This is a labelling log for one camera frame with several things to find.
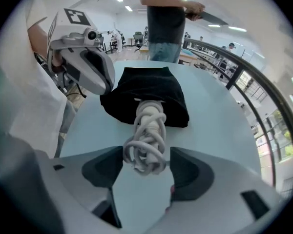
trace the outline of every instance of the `white rope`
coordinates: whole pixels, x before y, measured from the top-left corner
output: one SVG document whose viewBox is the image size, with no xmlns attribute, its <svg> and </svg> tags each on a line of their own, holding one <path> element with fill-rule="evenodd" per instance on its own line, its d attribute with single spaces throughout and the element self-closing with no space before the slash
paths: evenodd
<svg viewBox="0 0 293 234">
<path fill-rule="evenodd" d="M 134 121 L 134 136 L 123 145 L 123 158 L 141 175 L 159 174 L 166 167 L 163 156 L 166 139 L 165 121 L 166 115 L 160 102 L 140 102 Z"/>
</svg>

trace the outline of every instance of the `metal handrail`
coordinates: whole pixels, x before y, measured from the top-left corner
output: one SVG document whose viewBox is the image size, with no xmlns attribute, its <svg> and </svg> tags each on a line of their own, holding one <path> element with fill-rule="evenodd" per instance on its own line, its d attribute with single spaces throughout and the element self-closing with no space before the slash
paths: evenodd
<svg viewBox="0 0 293 234">
<path fill-rule="evenodd" d="M 244 59 L 240 58 L 239 56 L 227 51 L 224 48 L 220 48 L 218 46 L 199 41 L 199 40 L 194 40 L 194 39 L 189 39 L 189 38 L 184 38 L 185 43 L 186 42 L 191 42 L 194 44 L 197 44 L 199 46 L 202 46 L 204 48 L 207 48 L 209 50 L 212 50 L 224 58 L 228 59 L 229 61 L 234 62 L 236 65 L 238 65 L 238 68 L 234 72 L 233 76 L 229 79 L 228 84 L 226 85 L 226 88 L 229 90 L 231 87 L 235 87 L 240 94 L 244 97 L 246 102 L 249 104 L 250 108 L 252 109 L 253 113 L 255 114 L 258 124 L 261 126 L 263 130 L 263 134 L 266 137 L 266 139 L 269 140 L 268 138 L 268 132 L 266 131 L 266 128 L 264 126 L 264 123 L 262 119 L 260 118 L 260 115 L 258 114 L 258 111 L 250 101 L 250 99 L 246 96 L 246 94 L 237 86 L 236 82 L 239 79 L 241 73 L 243 71 L 246 71 L 261 87 L 262 89 L 271 97 L 272 101 L 275 103 L 277 108 L 279 109 L 284 122 L 286 123 L 288 130 L 290 132 L 291 138 L 292 138 L 292 143 L 293 143 L 293 113 L 292 110 L 290 109 L 288 103 L 284 99 L 284 97 L 281 95 L 280 91 L 276 88 L 276 86 L 266 77 L 264 76 L 258 69 L 256 69 L 253 65 L 245 61 Z M 195 55 L 199 55 L 198 53 L 195 53 L 194 51 L 190 50 L 192 53 Z M 220 73 L 223 73 L 222 70 L 220 70 L 219 67 L 216 65 L 213 65 L 214 68 L 216 68 Z M 276 178 L 275 178 L 275 163 L 274 163 L 274 156 L 272 152 L 272 147 L 270 142 L 268 141 L 268 146 L 269 146 L 269 152 L 270 152 L 270 157 L 272 161 L 272 183 L 273 186 L 275 186 L 276 183 Z"/>
</svg>

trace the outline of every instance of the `gray t-shirt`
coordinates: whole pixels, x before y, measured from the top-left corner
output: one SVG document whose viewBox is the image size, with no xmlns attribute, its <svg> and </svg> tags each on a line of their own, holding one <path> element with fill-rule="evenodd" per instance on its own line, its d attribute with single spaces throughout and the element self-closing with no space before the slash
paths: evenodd
<svg viewBox="0 0 293 234">
<path fill-rule="evenodd" d="M 181 44 L 186 15 L 182 7 L 147 7 L 148 40 Z"/>
</svg>

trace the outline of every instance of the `black cloth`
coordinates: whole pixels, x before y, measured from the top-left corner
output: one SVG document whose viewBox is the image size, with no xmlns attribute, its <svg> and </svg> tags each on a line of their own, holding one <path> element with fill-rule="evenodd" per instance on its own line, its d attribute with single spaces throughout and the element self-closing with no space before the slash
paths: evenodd
<svg viewBox="0 0 293 234">
<path fill-rule="evenodd" d="M 147 21 L 151 43 L 181 44 L 186 15 L 182 7 L 147 7 Z"/>
<path fill-rule="evenodd" d="M 165 125 L 187 127 L 189 115 L 184 94 L 168 67 L 125 68 L 117 88 L 100 96 L 105 111 L 128 124 L 133 124 L 136 118 L 140 102 L 135 99 L 164 101 Z"/>
</svg>

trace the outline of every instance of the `railing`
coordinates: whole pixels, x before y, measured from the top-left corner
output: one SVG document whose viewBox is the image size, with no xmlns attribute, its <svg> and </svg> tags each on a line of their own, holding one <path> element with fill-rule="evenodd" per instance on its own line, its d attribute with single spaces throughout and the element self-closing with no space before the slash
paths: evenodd
<svg viewBox="0 0 293 234">
<path fill-rule="evenodd" d="M 262 121 L 258 111 L 252 104 L 250 97 L 259 100 L 260 102 L 268 95 L 277 106 L 278 110 L 283 117 L 285 124 L 289 130 L 292 144 L 293 144 L 293 113 L 288 106 L 286 100 L 283 98 L 279 90 L 273 85 L 267 77 L 265 77 L 258 69 L 252 66 L 244 59 L 236 56 L 235 54 L 227 51 L 224 48 L 189 38 L 184 38 L 183 48 L 190 50 L 195 54 L 199 60 L 206 64 L 195 65 L 197 68 L 206 69 L 214 73 L 220 73 L 223 77 L 222 81 L 226 83 L 226 88 L 230 90 L 235 87 L 237 91 L 243 96 L 248 103 L 252 112 L 254 113 L 258 125 L 261 127 L 263 136 L 267 140 L 269 155 L 272 164 L 272 185 L 276 185 L 276 171 L 275 171 L 275 158 L 271 142 L 269 141 L 268 132 L 264 122 Z M 213 56 L 207 55 L 205 52 L 209 50 L 213 52 Z"/>
</svg>

